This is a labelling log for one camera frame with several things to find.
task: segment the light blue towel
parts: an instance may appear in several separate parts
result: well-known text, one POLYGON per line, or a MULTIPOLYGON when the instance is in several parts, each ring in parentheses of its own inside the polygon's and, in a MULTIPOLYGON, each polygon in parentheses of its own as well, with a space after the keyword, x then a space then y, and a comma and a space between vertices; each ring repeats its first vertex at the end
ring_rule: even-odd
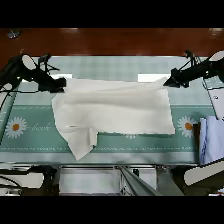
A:
POLYGON ((200 164, 204 165, 224 157, 224 121, 214 116, 200 121, 200 164))

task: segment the white fabric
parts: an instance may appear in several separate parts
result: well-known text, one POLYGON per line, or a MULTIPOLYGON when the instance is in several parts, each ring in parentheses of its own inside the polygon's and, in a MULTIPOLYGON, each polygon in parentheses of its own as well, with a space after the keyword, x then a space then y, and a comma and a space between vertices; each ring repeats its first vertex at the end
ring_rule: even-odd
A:
POLYGON ((56 128, 77 160, 97 144, 98 132, 174 134, 166 80, 69 79, 52 100, 56 128))

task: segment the white daisy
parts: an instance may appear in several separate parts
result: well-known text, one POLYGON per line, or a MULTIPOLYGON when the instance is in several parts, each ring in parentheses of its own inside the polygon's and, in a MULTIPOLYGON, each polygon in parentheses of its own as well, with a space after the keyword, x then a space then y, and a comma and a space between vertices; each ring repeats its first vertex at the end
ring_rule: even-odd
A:
POLYGON ((26 130, 26 121, 22 117, 14 117, 6 126, 6 135, 8 138, 17 138, 26 130))
POLYGON ((134 139, 137 135, 124 134, 126 138, 134 139))
POLYGON ((197 124, 197 122, 193 118, 185 116, 179 119, 177 127, 179 127, 179 131, 182 131, 182 135, 191 138, 193 136, 193 124, 197 124))

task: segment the green tablecloth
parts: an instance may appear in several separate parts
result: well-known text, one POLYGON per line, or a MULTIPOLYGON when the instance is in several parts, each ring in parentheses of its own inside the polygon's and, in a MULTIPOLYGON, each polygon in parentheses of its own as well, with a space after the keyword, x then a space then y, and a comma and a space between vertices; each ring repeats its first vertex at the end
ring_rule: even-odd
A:
MULTIPOLYGON (((60 68, 57 73, 73 74, 74 78, 137 81, 138 74, 167 74, 186 61, 182 57, 66 56, 52 57, 49 64, 60 68)), ((22 83, 19 87, 21 91, 36 89, 35 83, 22 83)), ((187 123, 197 123, 201 117, 214 115, 208 93, 203 88, 201 79, 191 82, 187 89, 168 88, 168 92, 175 135, 99 134, 97 146, 79 161, 75 160, 67 143, 55 128, 51 107, 54 94, 18 93, 8 122, 20 122, 20 125, 25 122, 27 127, 17 138, 12 138, 11 133, 5 132, 0 147, 0 162, 198 163, 198 149, 187 123)))

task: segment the red-brown surface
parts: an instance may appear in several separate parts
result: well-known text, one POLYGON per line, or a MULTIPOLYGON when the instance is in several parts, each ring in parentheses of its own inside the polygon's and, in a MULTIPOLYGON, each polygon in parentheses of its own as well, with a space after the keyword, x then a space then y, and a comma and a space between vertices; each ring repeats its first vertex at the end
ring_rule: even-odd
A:
POLYGON ((22 28, 9 39, 0 29, 0 68, 19 53, 51 55, 181 56, 189 49, 199 56, 224 50, 222 28, 22 28))

